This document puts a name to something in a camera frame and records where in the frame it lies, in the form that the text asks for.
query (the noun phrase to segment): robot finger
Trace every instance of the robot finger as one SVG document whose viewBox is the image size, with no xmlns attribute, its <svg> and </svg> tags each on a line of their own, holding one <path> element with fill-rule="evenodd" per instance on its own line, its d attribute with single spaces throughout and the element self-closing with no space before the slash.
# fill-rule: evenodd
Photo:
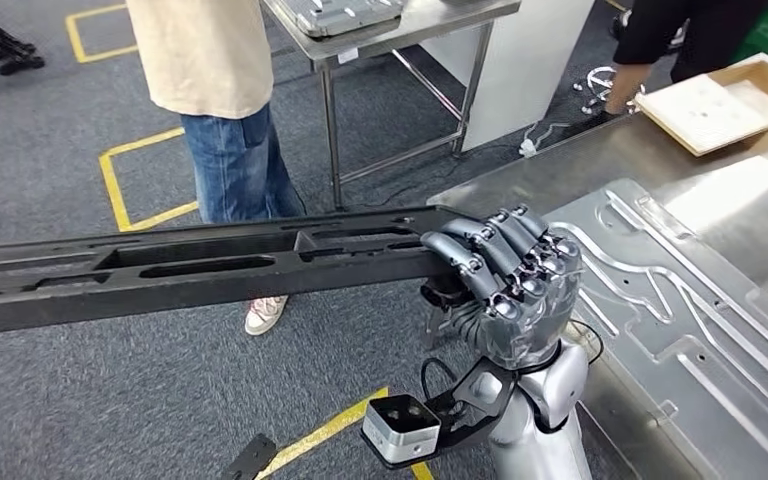
<svg viewBox="0 0 768 480">
<path fill-rule="evenodd" d="M 491 270 L 506 280 L 515 277 L 522 267 L 519 255 L 492 225 L 457 218 L 443 225 L 443 232 L 469 242 L 473 249 L 487 259 Z"/>
<path fill-rule="evenodd" d="M 537 245 L 538 239 L 531 234 L 521 223 L 515 220 L 511 212 L 501 209 L 488 220 L 492 226 L 502 233 L 508 244 L 525 261 L 531 250 Z"/>
<path fill-rule="evenodd" d="M 501 291 L 496 277 L 481 255 L 471 252 L 457 240 L 440 232 L 427 232 L 420 241 L 455 267 L 476 298 L 489 303 Z"/>
<path fill-rule="evenodd" d="M 529 212 L 528 205 L 521 203 L 511 210 L 511 216 L 516 219 L 534 238 L 539 239 L 549 231 L 549 224 L 543 217 Z"/>
</svg>

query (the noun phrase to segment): tripod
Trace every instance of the tripod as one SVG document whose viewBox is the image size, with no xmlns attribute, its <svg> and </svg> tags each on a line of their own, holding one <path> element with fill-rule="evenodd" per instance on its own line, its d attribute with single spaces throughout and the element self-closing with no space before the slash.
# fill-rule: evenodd
<svg viewBox="0 0 768 480">
<path fill-rule="evenodd" d="M 13 75 L 22 70 L 45 66 L 45 60 L 35 55 L 37 47 L 23 43 L 0 27 L 0 75 Z"/>
</svg>

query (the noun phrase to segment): sneaker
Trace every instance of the sneaker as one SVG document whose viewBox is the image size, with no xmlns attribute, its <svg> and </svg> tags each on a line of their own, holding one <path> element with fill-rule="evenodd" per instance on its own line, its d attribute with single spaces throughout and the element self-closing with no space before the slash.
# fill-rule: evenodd
<svg viewBox="0 0 768 480">
<path fill-rule="evenodd" d="M 266 297 L 252 300 L 249 311 L 246 313 L 246 333 L 249 335 L 263 335 L 272 328 L 287 305 L 287 296 Z"/>
</svg>

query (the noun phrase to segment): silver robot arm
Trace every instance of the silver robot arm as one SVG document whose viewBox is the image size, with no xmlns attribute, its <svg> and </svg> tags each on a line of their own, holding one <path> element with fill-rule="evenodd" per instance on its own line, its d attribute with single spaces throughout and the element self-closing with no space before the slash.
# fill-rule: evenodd
<svg viewBox="0 0 768 480">
<path fill-rule="evenodd" d="M 561 337 L 579 288 L 577 244 L 525 205 L 483 222 L 451 220 L 421 241 L 469 290 L 441 290 L 458 299 L 448 304 L 426 299 L 448 312 L 448 325 L 482 358 L 424 404 L 407 395 L 371 401 L 367 443 L 385 465 L 400 468 L 487 440 L 500 480 L 590 479 L 575 412 L 587 356 Z M 457 404 L 483 417 L 453 428 Z"/>
</svg>

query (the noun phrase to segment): white panel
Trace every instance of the white panel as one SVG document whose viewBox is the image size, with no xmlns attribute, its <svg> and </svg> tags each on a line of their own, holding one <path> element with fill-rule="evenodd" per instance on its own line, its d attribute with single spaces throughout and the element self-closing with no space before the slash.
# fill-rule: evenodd
<svg viewBox="0 0 768 480">
<path fill-rule="evenodd" d="M 546 115 L 592 6 L 593 0 L 524 0 L 518 13 L 496 21 L 472 106 L 465 150 Z M 471 29 L 423 42 L 422 46 L 466 84 L 477 43 L 478 29 Z"/>
</svg>

